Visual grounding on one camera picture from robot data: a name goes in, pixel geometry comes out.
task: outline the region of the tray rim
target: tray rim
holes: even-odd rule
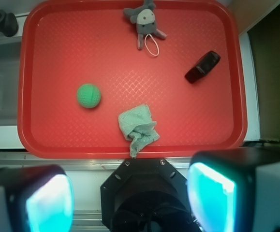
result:
[[[113,4],[113,3],[121,3],[125,4],[128,3],[129,7],[132,7],[133,5],[139,6],[143,4],[142,0],[51,0],[51,1],[45,1],[39,4],[36,8],[34,8],[29,16],[26,19],[26,22],[24,24],[24,30],[23,30],[23,37],[22,37],[22,47],[21,47],[21,56],[20,56],[20,78],[19,78],[19,90],[18,90],[18,135],[19,138],[24,145],[24,147],[32,154],[40,157],[40,158],[47,158],[47,159],[108,159],[108,158],[118,158],[118,159],[126,159],[129,158],[129,148],[127,147],[125,152],[121,152],[122,147],[111,147],[112,152],[104,152],[104,149],[108,149],[107,147],[95,147],[100,152],[83,152],[83,148],[80,147],[45,147],[41,144],[39,144],[34,138],[30,131],[30,135],[27,134],[27,126],[30,128],[30,123],[27,123],[27,120],[25,118],[31,118],[31,101],[28,104],[27,101],[24,101],[26,95],[25,92],[27,92],[27,87],[30,87],[29,84],[27,84],[27,80],[25,79],[25,75],[27,74],[27,66],[33,66],[33,52],[32,55],[28,52],[28,47],[31,45],[34,45],[34,41],[31,42],[31,38],[34,38],[34,27],[30,27],[30,24],[33,24],[35,22],[38,22],[41,20],[41,15],[43,14],[43,11],[47,8],[52,8],[54,6],[59,5],[65,5],[65,4]],[[238,75],[237,80],[234,80],[231,78],[231,82],[235,81],[236,85],[239,87],[239,95],[240,98],[233,98],[233,109],[238,108],[238,104],[240,105],[241,112],[237,112],[233,110],[233,119],[234,119],[234,126],[237,126],[237,124],[240,124],[241,130],[237,132],[236,139],[229,145],[227,142],[229,138],[233,137],[234,130],[232,131],[231,135],[227,140],[224,142],[217,144],[217,145],[191,145],[191,146],[162,146],[162,148],[166,148],[166,151],[160,151],[160,149],[157,149],[154,151],[154,146],[150,146],[149,152],[140,152],[140,158],[164,158],[164,157],[186,157],[186,156],[193,156],[193,154],[196,151],[199,150],[217,150],[217,149],[227,149],[227,148],[234,148],[241,145],[243,142],[243,139],[245,137],[245,134],[247,132],[247,109],[246,109],[246,98],[245,98],[245,87],[244,87],[244,77],[243,77],[243,68],[242,68],[242,61],[241,61],[241,54],[240,54],[240,47],[239,47],[239,41],[238,41],[238,35],[235,19],[230,13],[230,11],[225,8],[220,3],[213,1],[213,0],[156,0],[154,1],[157,5],[158,3],[162,2],[175,2],[175,4],[181,3],[181,4],[207,4],[208,9],[217,9],[220,10],[220,14],[223,14],[224,17],[227,17],[228,24],[227,30],[231,31],[231,37],[233,43],[230,44],[229,48],[229,38],[227,42],[227,49],[228,54],[229,50],[231,51],[231,54],[235,56],[235,61],[233,62],[236,67],[236,75]],[[93,147],[85,147],[86,150],[92,149]]]

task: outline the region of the black cable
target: black cable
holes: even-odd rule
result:
[[[185,210],[185,209],[182,209],[182,208],[179,208],[179,207],[175,207],[175,206],[170,206],[170,205],[160,205],[160,206],[157,206],[155,209],[152,210],[152,212],[150,213],[149,217],[148,217],[148,221],[147,221],[147,232],[152,232],[152,229],[151,229],[151,221],[152,221],[152,218],[153,218],[153,215],[155,213],[157,213],[159,210],[161,209],[175,209],[177,211],[180,211],[180,212],[184,212],[184,213],[187,213],[187,214],[191,214],[189,211]]]

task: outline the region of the gray fabric toy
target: gray fabric toy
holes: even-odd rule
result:
[[[162,32],[161,30],[157,29],[155,14],[153,13],[153,10],[155,8],[156,8],[156,5],[153,3],[153,0],[144,0],[143,6],[140,6],[135,9],[125,8],[123,10],[123,13],[128,19],[130,19],[132,24],[136,24],[136,30],[138,32],[138,42],[137,42],[138,49],[139,50],[143,49],[144,35],[146,35],[146,37],[144,39],[145,46],[148,49],[148,47],[146,45],[146,38],[147,38],[147,36],[150,36],[153,39],[154,43],[156,44],[158,52],[157,52],[157,54],[153,54],[150,52],[149,49],[148,49],[148,51],[152,55],[158,56],[159,48],[158,48],[157,42],[152,37],[152,34],[154,34],[162,39],[165,39],[167,37],[167,35],[164,32]]]

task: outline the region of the textured tray surface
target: textured tray surface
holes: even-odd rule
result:
[[[44,14],[37,24],[31,20],[33,55],[26,58],[33,58],[33,68],[30,76],[22,77],[31,81],[27,98],[31,108],[23,110],[23,117],[29,112],[30,120],[22,127],[29,127],[26,140],[33,140],[37,150],[128,152],[130,142],[118,127],[118,115],[140,104],[150,107],[161,136],[144,152],[173,151],[173,146],[209,149],[229,140],[236,122],[234,111],[241,112],[242,106],[235,109],[233,104],[240,94],[234,96],[238,87],[231,78],[238,79],[239,73],[230,77],[228,43],[233,42],[226,40],[223,21],[210,11],[156,4],[158,28],[168,34],[166,40],[157,39],[157,58],[145,49],[137,50],[135,25],[124,19],[122,9],[66,7]],[[148,45],[154,50],[150,39]],[[189,84],[185,73],[210,50],[221,56],[220,62],[208,76]],[[86,83],[101,90],[95,109],[77,102],[77,89]],[[20,96],[23,101],[26,92]]]

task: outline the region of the black eraser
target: black eraser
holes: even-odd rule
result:
[[[202,56],[192,69],[186,73],[185,78],[190,83],[195,83],[197,80],[206,76],[220,61],[221,57],[216,52],[210,51]]]

